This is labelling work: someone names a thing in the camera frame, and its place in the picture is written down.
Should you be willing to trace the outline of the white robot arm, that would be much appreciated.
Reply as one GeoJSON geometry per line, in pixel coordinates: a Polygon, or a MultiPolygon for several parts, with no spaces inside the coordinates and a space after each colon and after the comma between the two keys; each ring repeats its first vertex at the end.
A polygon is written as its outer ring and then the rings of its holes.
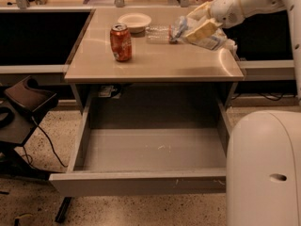
{"type": "MultiPolygon", "coordinates": [[[[294,77],[301,87],[301,0],[213,0],[186,18],[195,43],[219,27],[285,10],[294,77]]],[[[263,110],[241,118],[227,151],[227,226],[301,226],[301,113],[263,110]]]]}

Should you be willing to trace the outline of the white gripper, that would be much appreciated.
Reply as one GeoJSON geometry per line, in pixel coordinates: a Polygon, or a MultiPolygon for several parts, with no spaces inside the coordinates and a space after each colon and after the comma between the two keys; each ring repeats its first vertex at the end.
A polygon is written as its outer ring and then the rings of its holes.
{"type": "Polygon", "coordinates": [[[187,14],[186,17],[190,19],[187,20],[188,28],[183,37],[191,43],[212,36],[221,26],[231,28],[245,20],[240,0],[205,2],[187,14]]]}

